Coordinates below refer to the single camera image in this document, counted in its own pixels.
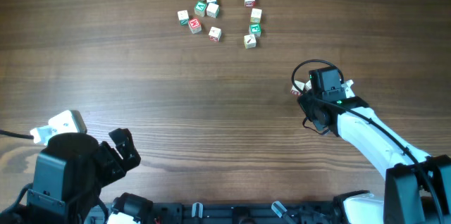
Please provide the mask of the red A letter block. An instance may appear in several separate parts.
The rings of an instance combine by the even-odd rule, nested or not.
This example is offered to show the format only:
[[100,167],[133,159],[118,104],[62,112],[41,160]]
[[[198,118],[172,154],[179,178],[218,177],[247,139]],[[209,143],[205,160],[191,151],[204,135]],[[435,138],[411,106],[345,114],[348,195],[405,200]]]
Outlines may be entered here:
[[297,96],[301,96],[302,91],[304,90],[304,86],[305,86],[305,84],[303,82],[295,80],[295,83],[292,86],[290,93],[297,95]]

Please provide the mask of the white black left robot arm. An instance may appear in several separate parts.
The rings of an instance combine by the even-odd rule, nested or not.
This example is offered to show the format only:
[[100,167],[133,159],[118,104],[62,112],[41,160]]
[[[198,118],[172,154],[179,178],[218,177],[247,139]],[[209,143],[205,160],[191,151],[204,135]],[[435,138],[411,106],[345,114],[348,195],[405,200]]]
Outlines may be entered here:
[[109,136],[115,147],[81,132],[52,137],[37,157],[33,181],[1,212],[1,222],[84,223],[98,206],[105,223],[151,223],[150,200],[124,193],[107,207],[100,199],[103,187],[141,161],[129,130],[118,128]]

